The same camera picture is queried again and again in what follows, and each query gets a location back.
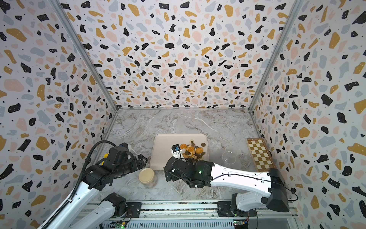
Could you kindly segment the jar with beige lid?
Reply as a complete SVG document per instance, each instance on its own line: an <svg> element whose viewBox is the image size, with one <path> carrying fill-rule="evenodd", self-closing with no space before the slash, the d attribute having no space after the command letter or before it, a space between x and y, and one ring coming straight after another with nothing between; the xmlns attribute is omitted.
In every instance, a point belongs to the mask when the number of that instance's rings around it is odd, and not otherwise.
<svg viewBox="0 0 366 229"><path fill-rule="evenodd" d="M147 188L153 188L157 184L157 176L151 168L144 168L139 173L139 181Z"/></svg>

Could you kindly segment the clear plastic cookie jar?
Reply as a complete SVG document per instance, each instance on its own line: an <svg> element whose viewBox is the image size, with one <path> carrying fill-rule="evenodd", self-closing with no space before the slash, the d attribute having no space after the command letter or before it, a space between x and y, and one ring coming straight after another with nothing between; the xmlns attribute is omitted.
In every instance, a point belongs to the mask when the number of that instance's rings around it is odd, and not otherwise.
<svg viewBox="0 0 366 229"><path fill-rule="evenodd" d="M225 164L232 165L236 162L239 150L234 146L227 146L222 154L222 160Z"/></svg>

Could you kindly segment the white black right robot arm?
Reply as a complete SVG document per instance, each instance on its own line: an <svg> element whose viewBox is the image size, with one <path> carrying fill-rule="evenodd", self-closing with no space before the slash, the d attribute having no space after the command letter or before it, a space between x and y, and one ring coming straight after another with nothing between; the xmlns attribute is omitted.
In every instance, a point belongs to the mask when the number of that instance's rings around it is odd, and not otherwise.
<svg viewBox="0 0 366 229"><path fill-rule="evenodd" d="M209 161L192 162L171 157L164 167L166 181L182 180L192 189L230 187L244 190L233 194L232 211L248 212L266 207L276 212L289 212L287 187L278 169L248 172L223 167Z"/></svg>

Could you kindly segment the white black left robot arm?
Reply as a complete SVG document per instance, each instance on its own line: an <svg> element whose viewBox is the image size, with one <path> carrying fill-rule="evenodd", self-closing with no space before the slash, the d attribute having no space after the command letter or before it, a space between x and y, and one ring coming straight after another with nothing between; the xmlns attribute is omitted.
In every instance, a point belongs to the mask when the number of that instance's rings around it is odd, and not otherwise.
<svg viewBox="0 0 366 229"><path fill-rule="evenodd" d="M116 193L109 194L95 209L84 219L74 224L74 220L84 207L106 185L112 185L116 178L124 177L130 173L145 168L148 159L143 155L134 156L123 143L113 146L108 156L96 164L83 166L78 181L63 203L40 226L41 229L66 229L66 228L92 228L112 216L121 217L128 212L126 199Z"/></svg>

